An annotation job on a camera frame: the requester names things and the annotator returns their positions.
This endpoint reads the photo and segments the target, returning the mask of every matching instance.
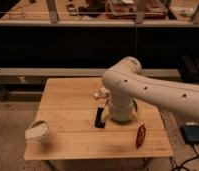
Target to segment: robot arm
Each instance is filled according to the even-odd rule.
[[[110,113],[130,113],[137,98],[199,122],[199,85],[146,78],[140,73],[139,61],[126,57],[103,74],[102,82],[111,94]]]

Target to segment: table leg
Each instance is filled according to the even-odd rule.
[[[46,165],[51,171],[60,171],[59,169],[57,169],[57,168],[50,162],[50,160],[43,160],[43,162],[45,163],[45,165]]]

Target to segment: small white object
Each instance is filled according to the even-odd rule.
[[[99,99],[99,94],[98,93],[94,93],[94,98],[97,100]]]
[[[134,4],[133,0],[122,0],[125,4]]]
[[[107,98],[109,97],[109,90],[106,89],[105,87],[102,87],[98,90],[97,93],[94,93],[94,98],[97,100],[99,98]]]

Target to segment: wooden plank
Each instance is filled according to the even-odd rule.
[[[136,100],[137,118],[121,125],[106,121],[105,129],[95,128],[96,110],[106,100],[95,100],[101,78],[64,78],[47,81],[36,120],[48,122],[51,142],[28,144],[26,160],[94,159],[171,156],[163,122],[155,106]],[[138,127],[145,124],[146,140],[135,148]]]
[[[138,100],[136,101],[139,109],[136,115],[136,121],[127,125],[120,125],[108,119],[106,121],[105,130],[137,130],[143,123],[149,130],[164,129],[157,108],[152,107],[150,104]],[[95,117],[96,108],[94,110],[40,110],[36,120],[47,121],[51,131],[55,133],[99,131],[99,129],[94,127]]]
[[[51,135],[51,143],[28,144],[25,160],[161,157],[172,155],[164,131],[148,131],[142,147],[135,148],[136,132],[84,132]]]

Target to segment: red object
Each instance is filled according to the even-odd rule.
[[[143,125],[141,125],[137,131],[137,136],[136,136],[136,148],[139,148],[142,146],[145,140],[145,134],[146,134],[146,128]]]

